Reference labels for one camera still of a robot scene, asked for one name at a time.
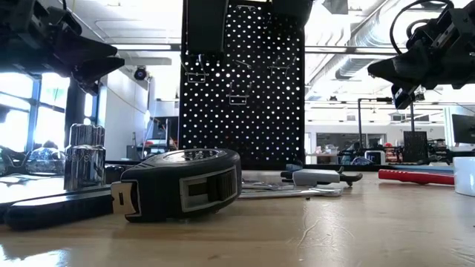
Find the security camera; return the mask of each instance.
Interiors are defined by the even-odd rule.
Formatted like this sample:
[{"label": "security camera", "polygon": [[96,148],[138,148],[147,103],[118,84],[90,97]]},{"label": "security camera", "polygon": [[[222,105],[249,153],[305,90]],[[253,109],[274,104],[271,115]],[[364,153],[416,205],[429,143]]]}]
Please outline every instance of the security camera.
[{"label": "security camera", "polygon": [[147,70],[145,69],[145,66],[137,67],[137,70],[134,73],[134,78],[137,81],[143,81],[145,78],[147,78]]}]

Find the red handle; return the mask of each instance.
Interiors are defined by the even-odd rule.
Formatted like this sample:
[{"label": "red handle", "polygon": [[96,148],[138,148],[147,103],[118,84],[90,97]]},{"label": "red handle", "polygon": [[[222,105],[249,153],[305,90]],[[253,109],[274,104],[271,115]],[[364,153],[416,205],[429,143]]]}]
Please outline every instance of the red handle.
[{"label": "red handle", "polygon": [[419,184],[436,183],[442,185],[453,185],[453,175],[450,174],[430,174],[414,171],[394,171],[379,170],[379,179],[391,179],[401,182],[415,182]]}]

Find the workbench surface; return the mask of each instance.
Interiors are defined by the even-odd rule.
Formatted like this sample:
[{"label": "workbench surface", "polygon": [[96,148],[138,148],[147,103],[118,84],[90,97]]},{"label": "workbench surface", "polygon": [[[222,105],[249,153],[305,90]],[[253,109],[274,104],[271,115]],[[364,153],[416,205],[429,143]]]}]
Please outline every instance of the workbench surface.
[{"label": "workbench surface", "polygon": [[366,173],[339,198],[239,200],[188,222],[0,225],[0,266],[475,266],[475,197]]}]

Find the white cup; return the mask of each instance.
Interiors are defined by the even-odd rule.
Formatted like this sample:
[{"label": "white cup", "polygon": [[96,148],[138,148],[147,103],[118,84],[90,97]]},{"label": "white cup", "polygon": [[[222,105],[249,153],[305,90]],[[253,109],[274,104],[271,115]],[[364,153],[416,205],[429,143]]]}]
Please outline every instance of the white cup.
[{"label": "white cup", "polygon": [[475,197],[475,157],[453,158],[455,192]]}]

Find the monitor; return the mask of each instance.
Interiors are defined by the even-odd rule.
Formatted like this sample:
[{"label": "monitor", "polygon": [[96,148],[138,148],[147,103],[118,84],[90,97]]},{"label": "monitor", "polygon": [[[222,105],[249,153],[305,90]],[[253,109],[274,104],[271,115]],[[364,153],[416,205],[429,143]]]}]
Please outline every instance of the monitor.
[{"label": "monitor", "polygon": [[452,114],[453,141],[475,144],[475,116]]}]

